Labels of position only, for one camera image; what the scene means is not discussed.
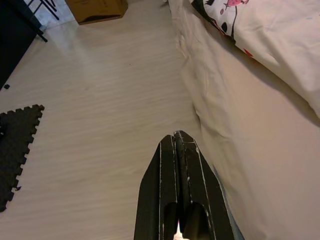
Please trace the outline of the brown cardboard box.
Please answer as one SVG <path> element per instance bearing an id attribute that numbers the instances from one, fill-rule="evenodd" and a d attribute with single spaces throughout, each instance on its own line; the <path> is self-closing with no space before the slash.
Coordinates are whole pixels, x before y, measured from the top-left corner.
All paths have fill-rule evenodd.
<path id="1" fill-rule="evenodd" d="M 128 9 L 127 0 L 65 0 L 79 25 L 120 19 Z"/>

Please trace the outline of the black foam puzzle mat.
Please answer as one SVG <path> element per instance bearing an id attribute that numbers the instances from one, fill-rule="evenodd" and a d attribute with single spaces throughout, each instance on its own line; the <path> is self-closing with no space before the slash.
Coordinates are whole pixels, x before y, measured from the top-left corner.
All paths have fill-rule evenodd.
<path id="1" fill-rule="evenodd" d="M 35 104 L 0 113 L 0 213 L 18 189 L 18 176 L 27 161 L 45 107 Z"/>

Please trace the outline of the black metal-legged table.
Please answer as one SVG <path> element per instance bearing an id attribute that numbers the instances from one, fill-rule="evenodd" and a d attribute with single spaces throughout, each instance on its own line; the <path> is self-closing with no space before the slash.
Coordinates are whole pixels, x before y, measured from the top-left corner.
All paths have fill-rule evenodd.
<path id="1" fill-rule="evenodd" d="M 41 7 L 59 19 L 54 0 L 0 0 L 0 90 L 33 40 L 48 41 L 36 18 Z"/>

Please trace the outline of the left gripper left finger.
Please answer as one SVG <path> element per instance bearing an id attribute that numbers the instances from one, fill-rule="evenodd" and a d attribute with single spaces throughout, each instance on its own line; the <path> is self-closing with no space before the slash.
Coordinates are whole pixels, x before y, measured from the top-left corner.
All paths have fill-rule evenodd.
<path id="1" fill-rule="evenodd" d="M 133 240 L 173 240 L 178 227 L 179 180 L 172 135 L 158 144 L 138 194 Z"/>

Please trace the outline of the beige sheeted mattress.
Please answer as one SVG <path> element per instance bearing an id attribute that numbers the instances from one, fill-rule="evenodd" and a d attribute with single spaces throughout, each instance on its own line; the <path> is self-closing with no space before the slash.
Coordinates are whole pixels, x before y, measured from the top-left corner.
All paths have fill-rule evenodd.
<path id="1" fill-rule="evenodd" d="M 207 160 L 245 240 L 320 240 L 320 118 L 288 84 L 168 0 Z"/>

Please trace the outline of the cream cartoon print blanket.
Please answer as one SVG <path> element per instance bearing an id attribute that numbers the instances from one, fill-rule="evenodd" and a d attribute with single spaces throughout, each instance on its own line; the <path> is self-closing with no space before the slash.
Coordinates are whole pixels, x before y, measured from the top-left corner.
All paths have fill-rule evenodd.
<path id="1" fill-rule="evenodd" d="M 304 98 L 320 118 L 320 0 L 189 0 L 251 58 Z"/>

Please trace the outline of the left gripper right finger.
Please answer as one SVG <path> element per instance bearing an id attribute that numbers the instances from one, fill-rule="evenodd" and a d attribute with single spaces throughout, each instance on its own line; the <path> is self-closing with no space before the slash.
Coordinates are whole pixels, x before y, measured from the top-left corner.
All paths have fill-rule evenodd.
<path id="1" fill-rule="evenodd" d="M 180 231 L 188 240 L 236 240 L 220 183 L 196 141 L 174 133 L 180 177 Z"/>

